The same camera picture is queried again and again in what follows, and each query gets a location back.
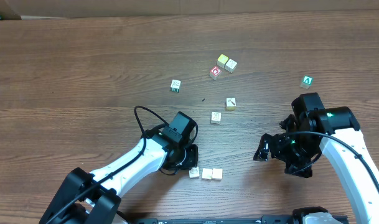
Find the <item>wooden block with squiggle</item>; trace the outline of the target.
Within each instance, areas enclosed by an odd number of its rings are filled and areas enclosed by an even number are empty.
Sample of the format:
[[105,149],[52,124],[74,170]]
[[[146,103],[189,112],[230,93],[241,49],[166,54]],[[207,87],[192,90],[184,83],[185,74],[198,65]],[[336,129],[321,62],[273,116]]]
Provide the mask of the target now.
[[207,169],[207,168],[202,169],[202,179],[212,180],[212,176],[213,176],[213,170],[212,169]]

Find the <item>wooden block number three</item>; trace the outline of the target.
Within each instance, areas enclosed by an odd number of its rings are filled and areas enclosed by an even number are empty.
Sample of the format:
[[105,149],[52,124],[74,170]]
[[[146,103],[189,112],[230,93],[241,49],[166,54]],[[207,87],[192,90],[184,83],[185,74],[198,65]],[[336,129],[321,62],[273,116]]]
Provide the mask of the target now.
[[212,179],[222,180],[222,178],[223,178],[223,170],[222,169],[212,169]]

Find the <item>yellow sided wooden block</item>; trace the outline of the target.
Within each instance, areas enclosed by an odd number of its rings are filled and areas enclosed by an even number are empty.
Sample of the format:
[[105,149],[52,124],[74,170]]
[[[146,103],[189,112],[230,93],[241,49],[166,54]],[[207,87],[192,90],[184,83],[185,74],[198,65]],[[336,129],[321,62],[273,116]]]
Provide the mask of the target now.
[[220,112],[212,112],[210,122],[212,124],[220,124],[222,114]]

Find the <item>wooden block with dots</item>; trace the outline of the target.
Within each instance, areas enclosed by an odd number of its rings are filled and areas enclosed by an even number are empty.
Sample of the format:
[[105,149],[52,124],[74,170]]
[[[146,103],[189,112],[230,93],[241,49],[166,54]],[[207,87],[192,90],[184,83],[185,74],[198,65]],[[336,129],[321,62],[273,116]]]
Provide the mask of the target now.
[[196,179],[200,177],[199,167],[193,167],[189,170],[189,177],[191,179]]

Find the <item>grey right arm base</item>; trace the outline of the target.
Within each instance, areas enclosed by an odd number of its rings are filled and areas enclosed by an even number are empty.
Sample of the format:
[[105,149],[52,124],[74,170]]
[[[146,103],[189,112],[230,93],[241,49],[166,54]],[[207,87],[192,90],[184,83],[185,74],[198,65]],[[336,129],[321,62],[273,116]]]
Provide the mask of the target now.
[[322,207],[298,208],[292,211],[293,223],[299,224],[336,224],[337,221]]

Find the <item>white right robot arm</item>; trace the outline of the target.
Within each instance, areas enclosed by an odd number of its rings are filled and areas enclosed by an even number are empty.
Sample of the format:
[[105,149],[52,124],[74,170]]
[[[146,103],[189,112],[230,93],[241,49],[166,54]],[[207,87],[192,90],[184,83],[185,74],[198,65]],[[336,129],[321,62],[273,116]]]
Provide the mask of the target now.
[[357,223],[379,223],[379,171],[349,108],[295,111],[279,125],[284,132],[262,135],[254,160],[278,159],[285,163],[285,174],[310,178],[312,165],[325,156]]

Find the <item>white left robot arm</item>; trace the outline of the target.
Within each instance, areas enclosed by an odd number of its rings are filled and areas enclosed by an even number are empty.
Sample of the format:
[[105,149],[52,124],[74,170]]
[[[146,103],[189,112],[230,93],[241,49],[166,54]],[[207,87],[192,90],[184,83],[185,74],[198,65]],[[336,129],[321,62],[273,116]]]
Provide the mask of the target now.
[[169,128],[152,129],[111,164],[91,172],[77,167],[63,180],[40,222],[125,223],[118,214],[121,199],[140,180],[161,169],[175,175],[197,166],[195,138]]

